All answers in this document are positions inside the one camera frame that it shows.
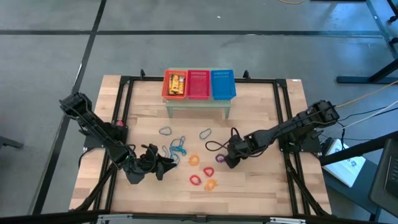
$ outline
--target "purple rubber band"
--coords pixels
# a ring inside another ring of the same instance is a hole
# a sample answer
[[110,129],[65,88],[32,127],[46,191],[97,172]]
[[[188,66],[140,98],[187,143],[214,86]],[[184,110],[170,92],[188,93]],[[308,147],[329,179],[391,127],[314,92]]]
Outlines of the purple rubber band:
[[224,157],[225,156],[222,155],[222,154],[217,154],[216,161],[219,162],[219,163],[225,162]]

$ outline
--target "gray floor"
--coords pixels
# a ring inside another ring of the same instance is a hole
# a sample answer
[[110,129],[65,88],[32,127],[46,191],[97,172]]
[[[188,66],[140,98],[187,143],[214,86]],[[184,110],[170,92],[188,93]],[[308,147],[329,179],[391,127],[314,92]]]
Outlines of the gray floor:
[[[372,3],[383,22],[392,16],[387,2]],[[0,29],[91,30],[99,4],[100,0],[1,0]],[[385,24],[391,37],[398,37],[397,24]],[[99,29],[378,30],[363,2],[308,0],[299,5],[278,0],[108,0]],[[28,212],[62,115],[58,100],[72,88],[87,40],[85,35],[0,35],[0,135],[25,143],[22,150],[4,147],[0,151],[2,217]],[[104,35],[95,39],[80,90],[94,100],[103,75],[137,75],[140,68],[147,75],[159,76],[169,67],[228,67],[234,69],[237,77],[247,69],[256,78],[299,78],[303,80],[308,104],[320,99],[339,104],[381,86],[338,85],[336,76],[368,76],[392,60],[381,37]],[[384,106],[395,101],[397,94],[398,87],[394,86],[344,107],[339,113],[346,116]],[[358,124],[347,130],[346,137],[367,139],[395,131],[398,121],[394,118],[395,112]],[[325,134],[339,136],[334,129]],[[72,122],[45,213],[68,209],[83,145],[83,136],[77,130]],[[377,151],[365,156],[378,163],[380,155]],[[328,193],[335,215],[369,218],[368,212],[339,193],[332,189]],[[398,222],[384,211],[380,221]]]

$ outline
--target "orange basket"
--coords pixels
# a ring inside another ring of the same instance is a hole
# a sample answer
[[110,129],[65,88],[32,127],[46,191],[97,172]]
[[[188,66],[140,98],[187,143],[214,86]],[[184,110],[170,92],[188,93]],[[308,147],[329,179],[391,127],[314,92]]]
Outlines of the orange basket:
[[[184,94],[182,95],[171,95],[169,94],[169,81],[170,81],[170,76],[171,75],[178,75],[178,76],[183,76],[184,78]],[[164,73],[164,78],[163,78],[163,90],[162,90],[162,96],[166,100],[183,100],[185,99],[187,95],[187,86],[188,86],[188,71],[183,71],[183,70],[166,70]]]

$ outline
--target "orange rubber band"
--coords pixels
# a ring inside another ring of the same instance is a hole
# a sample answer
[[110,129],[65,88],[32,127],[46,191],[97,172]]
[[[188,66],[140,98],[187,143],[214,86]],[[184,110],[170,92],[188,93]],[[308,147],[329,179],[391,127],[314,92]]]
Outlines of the orange rubber band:
[[197,166],[199,164],[199,156],[192,155],[191,157],[189,157],[189,164],[191,166]]
[[215,180],[208,180],[205,186],[205,190],[213,190],[217,185]]

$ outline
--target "wooden tabletop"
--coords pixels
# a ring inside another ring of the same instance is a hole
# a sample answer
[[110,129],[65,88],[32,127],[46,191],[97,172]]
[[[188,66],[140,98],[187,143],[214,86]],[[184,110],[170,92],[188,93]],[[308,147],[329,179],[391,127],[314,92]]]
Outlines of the wooden tabletop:
[[[105,75],[99,90],[95,113],[104,121],[111,121],[116,95],[118,93],[119,75]],[[293,115],[307,108],[303,86],[300,80],[287,80],[289,98]],[[258,158],[241,161],[234,169],[226,164],[215,161],[218,153],[226,154],[222,149],[218,152],[207,151],[205,142],[199,138],[201,131],[211,128],[212,134],[207,140],[226,142],[231,127],[239,130],[241,135],[258,129],[268,129],[278,124],[274,93],[271,84],[237,83],[237,96],[232,100],[229,119],[223,119],[222,109],[183,109],[174,111],[169,119],[163,99],[160,95],[162,82],[136,81],[127,125],[129,137],[127,143],[137,145],[136,153],[141,155],[144,150],[141,144],[155,144],[160,153],[163,145],[185,136],[184,148],[186,156],[158,181],[155,174],[147,174],[142,182],[131,185],[125,173],[120,170],[114,190],[112,212],[142,213],[206,213],[217,215],[291,215],[288,185],[286,180],[283,156],[279,151],[278,142],[269,146]],[[126,97],[125,86],[122,102]],[[281,97],[284,119],[286,112]],[[159,129],[164,126],[172,128],[172,135],[163,136]],[[81,162],[80,170],[73,191],[70,208],[82,203],[98,182],[104,149],[96,149],[88,153]],[[198,166],[190,166],[191,155],[200,157]],[[301,161],[305,183],[318,203],[327,212],[331,212],[322,168],[318,159],[309,153],[301,153]],[[214,167],[212,179],[217,186],[208,192],[204,189],[208,178],[203,168]],[[194,186],[189,182],[191,175],[198,175],[204,182]],[[108,187],[104,188],[103,198]],[[296,186],[299,211],[303,212],[301,196]]]

